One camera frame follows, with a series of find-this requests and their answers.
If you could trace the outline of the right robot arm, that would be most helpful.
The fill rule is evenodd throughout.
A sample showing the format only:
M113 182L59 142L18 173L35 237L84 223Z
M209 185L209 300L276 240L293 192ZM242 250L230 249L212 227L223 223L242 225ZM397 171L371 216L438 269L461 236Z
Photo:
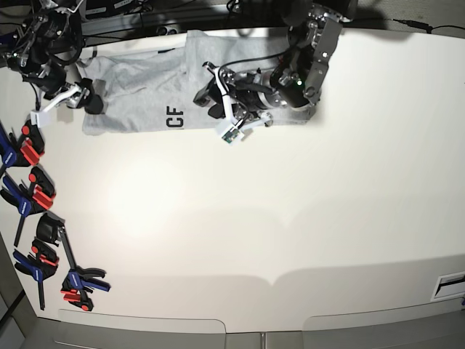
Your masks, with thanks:
M1 65L18 72L52 107L66 104L101 114L104 102L91 79L73 84L66 68L77 63L84 48L79 8L82 1L32 1L25 14L1 11L15 30L1 36Z

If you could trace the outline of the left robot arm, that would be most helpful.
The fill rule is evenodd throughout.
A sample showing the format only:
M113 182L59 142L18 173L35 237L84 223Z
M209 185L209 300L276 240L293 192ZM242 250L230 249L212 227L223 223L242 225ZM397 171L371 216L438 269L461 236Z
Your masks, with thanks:
M273 1L272 9L288 27L288 48L268 55L277 65L235 72L234 62L205 62L212 78L196 93L194 104L231 131L269 127L275 110L312 110L343 24L353 19L356 6L356 1Z

